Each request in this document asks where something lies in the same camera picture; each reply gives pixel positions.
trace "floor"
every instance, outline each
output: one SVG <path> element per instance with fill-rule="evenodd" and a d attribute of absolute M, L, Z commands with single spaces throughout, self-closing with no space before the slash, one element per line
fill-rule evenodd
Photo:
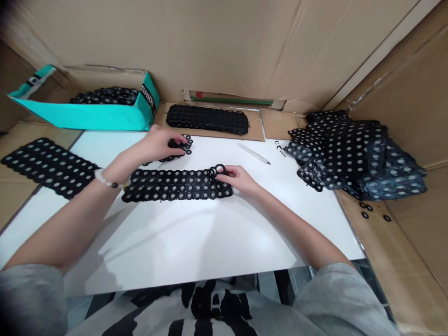
<path fill-rule="evenodd" d="M 389 316 L 389 320 L 395 323 L 387 299 L 367 259 L 352 261 L 358 272 L 367 281 L 383 305 Z M 279 303 L 292 304 L 294 297 L 302 290 L 308 281 L 314 276 L 311 267 L 297 267 L 288 270 L 258 273 L 259 291 Z M 67 299 L 67 311 L 69 330 L 82 323 L 85 318 L 92 315 L 99 307 L 111 300 L 117 299 L 124 292 L 115 294 L 101 294 L 95 296 L 79 296 Z"/>

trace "sleeve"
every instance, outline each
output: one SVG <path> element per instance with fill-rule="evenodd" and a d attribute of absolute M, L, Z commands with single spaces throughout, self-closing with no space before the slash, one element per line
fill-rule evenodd
<path fill-rule="evenodd" d="M 65 335 L 63 275 L 52 266 L 19 265 L 0 272 L 0 313 L 14 335 Z"/>
<path fill-rule="evenodd" d="M 399 335 L 370 286 L 347 264 L 322 267 L 294 308 L 327 335 Z"/>

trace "teal box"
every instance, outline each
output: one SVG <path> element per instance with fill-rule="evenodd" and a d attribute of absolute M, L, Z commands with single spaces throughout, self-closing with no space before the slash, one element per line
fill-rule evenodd
<path fill-rule="evenodd" d="M 55 104 L 30 100 L 29 97 L 58 71 L 46 65 L 37 71 L 19 90 L 9 94 L 18 104 L 60 128 L 89 130 L 147 131 L 154 122 L 160 97 L 149 73 L 141 85 L 133 106 Z"/>

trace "small black ring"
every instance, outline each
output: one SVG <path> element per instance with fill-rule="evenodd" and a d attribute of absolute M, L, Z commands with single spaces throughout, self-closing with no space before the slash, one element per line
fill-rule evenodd
<path fill-rule="evenodd" d="M 222 172 L 219 172 L 218 171 L 218 167 L 222 167 L 223 168 L 223 171 Z M 225 167 L 224 167 L 224 165 L 222 165 L 222 164 L 217 164 L 216 166 L 215 166 L 215 169 L 216 169 L 216 174 L 227 174 L 227 172 L 225 171 Z"/>

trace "teal cardboard box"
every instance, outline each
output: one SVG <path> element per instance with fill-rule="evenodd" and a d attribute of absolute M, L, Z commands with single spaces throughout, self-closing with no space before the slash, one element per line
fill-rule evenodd
<path fill-rule="evenodd" d="M 72 129 L 147 131 L 159 107 L 159 94 L 147 72 L 133 106 L 65 103 L 82 89 L 72 85 L 69 90 L 63 81 L 68 79 L 46 65 L 9 97 L 56 127 Z"/>

